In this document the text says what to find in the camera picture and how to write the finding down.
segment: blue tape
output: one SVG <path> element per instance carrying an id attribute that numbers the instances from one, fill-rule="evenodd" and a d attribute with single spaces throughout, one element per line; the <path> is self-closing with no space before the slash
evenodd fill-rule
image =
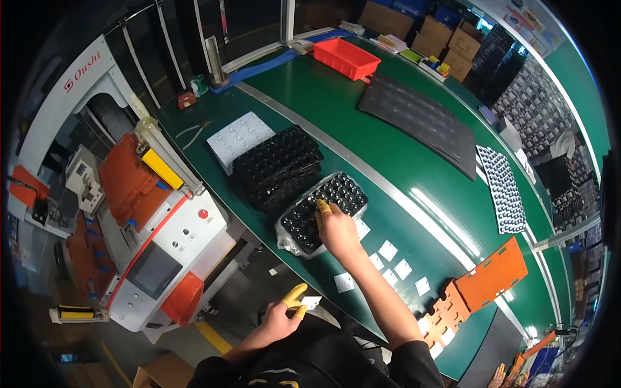
<path id="1" fill-rule="evenodd" d="M 313 43 L 317 43 L 317 42 L 323 42 L 324 40 L 328 40 L 330 38 L 334 38 L 334 37 L 355 37 L 356 34 L 352 34 L 351 32 L 345 31 L 345 30 L 333 30 L 330 32 L 326 32 L 325 34 L 322 35 L 317 35 L 315 37 L 311 37 L 305 40 L 308 40 L 310 42 Z M 222 86 L 219 89 L 216 88 L 210 88 L 209 90 L 211 90 L 212 92 L 216 93 L 216 94 L 220 94 L 222 91 L 230 88 L 231 86 L 234 86 L 235 84 L 242 82 L 244 79 L 246 78 L 250 78 L 254 75 L 260 74 L 264 71 L 268 71 L 271 70 L 277 66 L 282 65 L 283 63 L 287 63 L 288 61 L 291 61 L 292 59 L 298 57 L 299 54 L 296 53 L 295 51 L 289 49 L 286 52 L 284 52 L 283 54 L 280 54 L 279 56 L 277 56 L 274 59 L 270 59 L 269 61 L 262 63 L 260 65 L 256 65 L 256 66 L 251 66 L 248 68 L 244 68 L 241 69 L 239 71 L 236 71 L 234 73 L 230 73 L 229 74 L 229 78 L 230 78 L 230 83 L 226 86 Z"/>

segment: black shirt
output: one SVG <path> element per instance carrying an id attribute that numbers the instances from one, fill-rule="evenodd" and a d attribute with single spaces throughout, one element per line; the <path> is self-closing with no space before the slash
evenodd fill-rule
<path id="1" fill-rule="evenodd" d="M 423 341 L 392 352 L 389 376 L 374 367 L 349 334 L 307 315 L 290 336 L 274 342 L 238 368 L 220 357 L 196 366 L 188 388 L 443 388 Z"/>

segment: plastic bag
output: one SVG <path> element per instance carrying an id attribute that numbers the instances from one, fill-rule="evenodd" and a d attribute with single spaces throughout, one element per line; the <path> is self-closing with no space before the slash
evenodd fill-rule
<path id="1" fill-rule="evenodd" d="M 354 220 L 362 218 L 368 205 L 367 196 L 354 179 L 342 171 L 330 174 L 299 196 L 278 218 L 274 227 L 279 249 L 307 259 L 326 251 L 325 245 L 319 240 L 314 218 L 317 198 L 337 203 Z M 307 241 L 306 246 L 301 247 L 304 241 Z"/>

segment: black rubber mat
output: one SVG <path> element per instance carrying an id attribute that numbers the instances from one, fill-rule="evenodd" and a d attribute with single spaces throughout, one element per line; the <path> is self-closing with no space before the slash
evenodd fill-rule
<path id="1" fill-rule="evenodd" d="M 431 98 L 376 73 L 358 109 L 397 127 L 476 179 L 472 130 Z"/>
<path id="2" fill-rule="evenodd" d="M 489 326 L 485 339 L 472 363 L 457 383 L 457 387 L 487 387 L 501 363 L 505 364 L 505 372 L 508 373 L 521 343 L 522 335 L 518 329 L 500 309 L 496 309 L 494 320 Z"/>

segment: pliers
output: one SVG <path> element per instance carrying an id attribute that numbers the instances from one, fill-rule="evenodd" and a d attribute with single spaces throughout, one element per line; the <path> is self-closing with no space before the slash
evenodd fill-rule
<path id="1" fill-rule="evenodd" d="M 205 129 L 205 127 L 207 127 L 209 124 L 211 124 L 211 121 L 205 121 L 202 123 L 202 125 L 195 125 L 193 127 L 190 127 L 188 129 L 184 129 L 181 132 L 177 133 L 177 135 L 175 136 L 175 138 L 178 138 L 181 135 L 184 135 L 187 132 L 190 132 L 194 129 L 198 129 L 198 131 L 196 132 L 196 134 L 194 135 L 194 137 L 192 138 L 192 140 L 190 140 L 190 142 L 188 144 L 186 144 L 181 151 L 185 151 L 187 149 L 187 147 L 190 147 L 194 141 L 198 138 L 198 136 L 201 134 L 202 130 Z"/>

